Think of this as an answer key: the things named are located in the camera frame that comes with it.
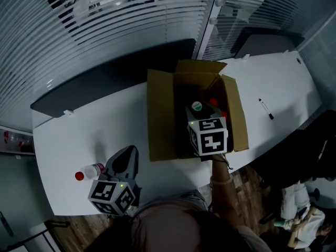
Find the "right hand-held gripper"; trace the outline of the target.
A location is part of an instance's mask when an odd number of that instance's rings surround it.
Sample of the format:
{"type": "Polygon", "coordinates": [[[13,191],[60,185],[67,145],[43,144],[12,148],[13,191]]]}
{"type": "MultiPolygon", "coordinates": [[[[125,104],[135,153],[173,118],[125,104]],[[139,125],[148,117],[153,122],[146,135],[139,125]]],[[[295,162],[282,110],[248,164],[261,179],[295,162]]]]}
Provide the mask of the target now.
{"type": "Polygon", "coordinates": [[[192,107],[185,107],[185,112],[190,142],[198,156],[227,152],[226,119],[218,107],[202,103],[201,112],[192,107]]]}

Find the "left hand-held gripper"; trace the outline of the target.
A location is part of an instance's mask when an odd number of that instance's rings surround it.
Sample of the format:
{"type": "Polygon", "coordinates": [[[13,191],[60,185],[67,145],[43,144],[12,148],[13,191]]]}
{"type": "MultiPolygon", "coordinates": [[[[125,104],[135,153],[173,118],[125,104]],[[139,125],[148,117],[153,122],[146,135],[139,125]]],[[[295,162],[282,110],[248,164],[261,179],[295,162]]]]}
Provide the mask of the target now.
{"type": "Polygon", "coordinates": [[[108,159],[108,173],[98,175],[92,182],[88,195],[90,203],[101,213],[123,216],[130,207],[138,207],[141,188],[136,176],[139,152],[134,145],[119,150],[108,159]]]}

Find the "brown cardboard box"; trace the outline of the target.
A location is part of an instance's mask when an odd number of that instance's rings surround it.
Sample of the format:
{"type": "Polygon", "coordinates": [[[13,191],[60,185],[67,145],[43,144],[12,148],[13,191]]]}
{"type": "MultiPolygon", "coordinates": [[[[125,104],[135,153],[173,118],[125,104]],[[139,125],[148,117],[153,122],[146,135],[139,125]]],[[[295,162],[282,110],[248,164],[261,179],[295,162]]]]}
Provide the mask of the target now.
{"type": "Polygon", "coordinates": [[[174,73],[148,70],[149,157],[152,162],[198,156],[190,142],[185,107],[217,99],[227,112],[227,152],[249,148],[246,119],[236,80],[222,74],[224,62],[180,60],[174,73]]]}

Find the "person's right forearm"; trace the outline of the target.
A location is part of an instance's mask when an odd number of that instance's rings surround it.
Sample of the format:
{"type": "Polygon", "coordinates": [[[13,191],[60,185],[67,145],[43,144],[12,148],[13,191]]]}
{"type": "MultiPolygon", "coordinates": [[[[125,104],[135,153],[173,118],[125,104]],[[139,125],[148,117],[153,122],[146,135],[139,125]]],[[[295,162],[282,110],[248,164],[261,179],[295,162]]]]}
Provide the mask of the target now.
{"type": "Polygon", "coordinates": [[[227,161],[222,155],[212,156],[212,206],[213,212],[232,227],[243,226],[237,214],[237,194],[227,161]]]}

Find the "white table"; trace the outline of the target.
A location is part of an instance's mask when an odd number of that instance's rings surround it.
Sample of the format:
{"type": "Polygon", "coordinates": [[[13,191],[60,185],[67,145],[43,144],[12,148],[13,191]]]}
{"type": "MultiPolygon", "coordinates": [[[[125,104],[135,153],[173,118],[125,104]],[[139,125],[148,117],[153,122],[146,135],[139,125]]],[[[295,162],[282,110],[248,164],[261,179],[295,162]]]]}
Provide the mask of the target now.
{"type": "MultiPolygon", "coordinates": [[[[322,104],[296,51],[226,59],[222,74],[237,82],[249,149],[227,155],[237,170],[301,126],[322,104]],[[258,99],[270,110],[271,120],[258,99]]],[[[55,215],[93,215],[90,181],[77,181],[82,167],[107,160],[120,149],[139,150],[136,182],[142,203],[207,185],[212,165],[198,158],[150,162],[145,83],[111,94],[34,128],[40,177],[55,215]]]]}

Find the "black marker pen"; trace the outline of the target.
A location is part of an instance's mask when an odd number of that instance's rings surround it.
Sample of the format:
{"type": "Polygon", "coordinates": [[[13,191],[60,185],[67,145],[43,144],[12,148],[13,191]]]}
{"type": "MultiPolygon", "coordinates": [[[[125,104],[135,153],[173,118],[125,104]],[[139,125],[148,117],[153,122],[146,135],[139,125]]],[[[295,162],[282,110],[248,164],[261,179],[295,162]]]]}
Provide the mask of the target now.
{"type": "Polygon", "coordinates": [[[264,108],[264,110],[267,112],[268,116],[270,117],[271,120],[274,119],[274,116],[271,114],[270,110],[268,109],[268,107],[265,105],[265,103],[263,102],[263,100],[261,98],[258,99],[258,101],[260,102],[260,104],[262,105],[262,107],[264,108]]]}

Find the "person's grey trousers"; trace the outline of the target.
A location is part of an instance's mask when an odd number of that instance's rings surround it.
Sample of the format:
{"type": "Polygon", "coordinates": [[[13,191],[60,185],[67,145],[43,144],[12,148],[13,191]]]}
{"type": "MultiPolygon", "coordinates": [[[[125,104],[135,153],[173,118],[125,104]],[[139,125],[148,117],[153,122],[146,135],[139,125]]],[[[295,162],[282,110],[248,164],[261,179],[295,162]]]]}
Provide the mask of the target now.
{"type": "Polygon", "coordinates": [[[205,198],[198,190],[192,190],[169,197],[166,202],[183,211],[208,211],[205,198]]]}

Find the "person's mauve shirt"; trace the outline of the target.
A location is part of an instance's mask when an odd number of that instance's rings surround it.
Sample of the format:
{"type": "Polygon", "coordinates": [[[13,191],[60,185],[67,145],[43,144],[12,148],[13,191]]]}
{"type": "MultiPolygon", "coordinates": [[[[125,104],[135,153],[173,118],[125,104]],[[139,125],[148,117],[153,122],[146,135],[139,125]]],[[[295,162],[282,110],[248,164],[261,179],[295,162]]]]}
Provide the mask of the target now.
{"type": "Polygon", "coordinates": [[[200,225],[193,216],[204,204],[187,199],[154,200],[136,211],[131,228],[136,252],[201,252],[200,225]]]}

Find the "long dark desk partition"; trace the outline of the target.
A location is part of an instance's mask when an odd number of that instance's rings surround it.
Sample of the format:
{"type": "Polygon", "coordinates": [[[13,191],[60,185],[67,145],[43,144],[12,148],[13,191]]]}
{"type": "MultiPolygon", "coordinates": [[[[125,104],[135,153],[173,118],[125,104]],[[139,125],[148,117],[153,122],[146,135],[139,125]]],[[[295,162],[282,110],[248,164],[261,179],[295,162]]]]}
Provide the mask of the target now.
{"type": "Polygon", "coordinates": [[[30,106],[59,118],[100,98],[147,81],[147,70],[174,73],[177,62],[191,59],[195,39],[183,39],[140,50],[91,68],[46,93],[30,106]]]}

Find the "short dark desk partition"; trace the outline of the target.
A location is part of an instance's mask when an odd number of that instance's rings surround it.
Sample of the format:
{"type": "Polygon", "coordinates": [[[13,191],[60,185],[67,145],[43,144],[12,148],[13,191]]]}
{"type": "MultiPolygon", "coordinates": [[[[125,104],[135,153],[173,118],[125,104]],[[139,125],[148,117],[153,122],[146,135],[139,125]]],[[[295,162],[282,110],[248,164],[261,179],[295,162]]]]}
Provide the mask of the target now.
{"type": "Polygon", "coordinates": [[[304,40],[305,38],[299,35],[250,35],[234,58],[242,59],[246,55],[252,57],[293,51],[304,40]]]}

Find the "whiteboard on black stand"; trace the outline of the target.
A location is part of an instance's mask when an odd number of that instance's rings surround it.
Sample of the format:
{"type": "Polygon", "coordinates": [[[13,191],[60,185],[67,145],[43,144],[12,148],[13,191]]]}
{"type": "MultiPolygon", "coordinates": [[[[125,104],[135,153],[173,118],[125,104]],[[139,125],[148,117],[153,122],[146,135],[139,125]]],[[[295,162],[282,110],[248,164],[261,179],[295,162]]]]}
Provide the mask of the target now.
{"type": "Polygon", "coordinates": [[[27,246],[31,242],[42,252],[65,252],[60,242],[56,239],[53,230],[55,228],[68,228],[69,226],[70,223],[68,221],[48,220],[43,223],[40,231],[29,233],[27,238],[10,244],[6,248],[0,247],[0,252],[31,252],[29,246],[27,246]]]}

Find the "white horizontal blinds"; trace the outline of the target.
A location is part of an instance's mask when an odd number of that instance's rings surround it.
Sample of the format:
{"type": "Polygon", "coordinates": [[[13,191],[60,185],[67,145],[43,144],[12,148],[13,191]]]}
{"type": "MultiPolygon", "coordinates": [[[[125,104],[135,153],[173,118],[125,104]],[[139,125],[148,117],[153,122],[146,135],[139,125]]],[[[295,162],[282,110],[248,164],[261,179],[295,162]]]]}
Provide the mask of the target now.
{"type": "Polygon", "coordinates": [[[213,4],[209,18],[218,22],[208,24],[198,54],[202,60],[233,58],[254,34],[299,35],[305,42],[336,10],[336,0],[224,1],[222,7],[213,4]]]}
{"type": "Polygon", "coordinates": [[[30,105],[108,60],[198,40],[214,0],[0,0],[0,125],[30,131],[30,105]]]}

